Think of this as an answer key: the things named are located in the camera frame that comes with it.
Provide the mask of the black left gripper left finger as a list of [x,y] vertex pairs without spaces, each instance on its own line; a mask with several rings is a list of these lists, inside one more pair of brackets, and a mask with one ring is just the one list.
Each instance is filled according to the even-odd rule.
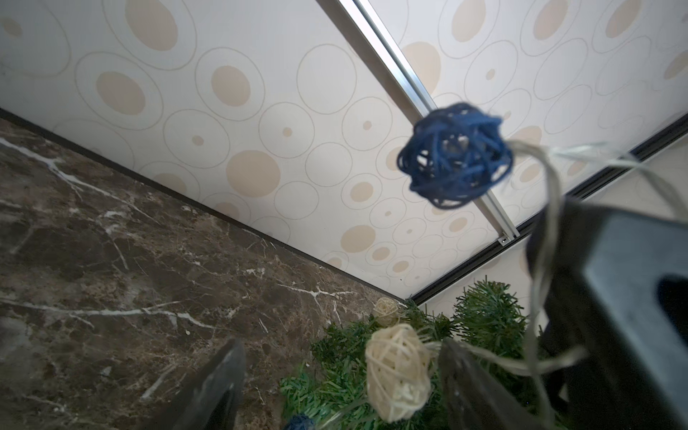
[[245,349],[229,340],[143,429],[232,429],[245,383]]

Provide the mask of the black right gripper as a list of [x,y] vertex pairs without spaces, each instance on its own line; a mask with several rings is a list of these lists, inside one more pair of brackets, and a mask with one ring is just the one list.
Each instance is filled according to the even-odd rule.
[[687,426],[687,226],[575,200],[541,217],[534,264],[555,241],[544,344],[589,356],[563,371],[572,429]]

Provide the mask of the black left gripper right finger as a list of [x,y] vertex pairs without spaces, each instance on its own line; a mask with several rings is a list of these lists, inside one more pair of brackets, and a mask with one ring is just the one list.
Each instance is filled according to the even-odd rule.
[[443,341],[438,365],[449,428],[542,428],[538,419],[528,413],[456,340]]

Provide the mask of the small green christmas tree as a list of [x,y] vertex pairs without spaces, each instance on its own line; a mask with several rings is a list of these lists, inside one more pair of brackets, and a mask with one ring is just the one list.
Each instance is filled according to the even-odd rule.
[[509,285],[465,288],[449,315],[379,299],[368,317],[331,324],[311,344],[317,370],[281,380],[288,429],[447,429],[437,358],[458,339],[520,360],[528,319]]

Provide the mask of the string lights with rattan balls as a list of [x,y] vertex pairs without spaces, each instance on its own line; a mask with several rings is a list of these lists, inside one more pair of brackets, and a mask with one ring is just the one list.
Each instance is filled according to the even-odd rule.
[[[671,208],[672,220],[687,226],[687,206],[680,193],[635,157],[623,152],[602,157],[593,144],[548,149],[518,140],[507,141],[501,136],[500,126],[500,118],[466,103],[437,109],[416,123],[412,136],[398,155],[398,169],[410,178],[412,192],[435,208],[449,211],[467,205],[507,178],[518,157],[535,159],[543,170],[546,187],[546,205],[539,218],[546,217],[549,229],[555,229],[562,204],[571,200],[563,194],[553,163],[555,158],[635,169]],[[553,278],[550,267],[555,246],[555,241],[549,241],[534,264],[527,260],[530,295],[528,306],[523,306],[528,322],[520,360],[503,358],[465,341],[453,340],[467,349],[492,378],[537,418],[542,425],[540,429],[572,429],[566,414],[568,392],[563,371],[589,354],[581,346],[551,354],[544,344],[549,324],[545,302]]]

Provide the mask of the aluminium rail back wall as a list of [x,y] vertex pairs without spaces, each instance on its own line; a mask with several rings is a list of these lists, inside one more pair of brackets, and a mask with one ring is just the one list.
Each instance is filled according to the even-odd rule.
[[[374,52],[383,70],[391,76],[404,100],[410,104],[411,111],[423,118],[436,110],[433,98],[370,2],[337,1],[337,4],[347,14],[365,44]],[[491,191],[485,192],[474,203],[498,232],[498,242],[503,247],[521,236],[505,208]]]

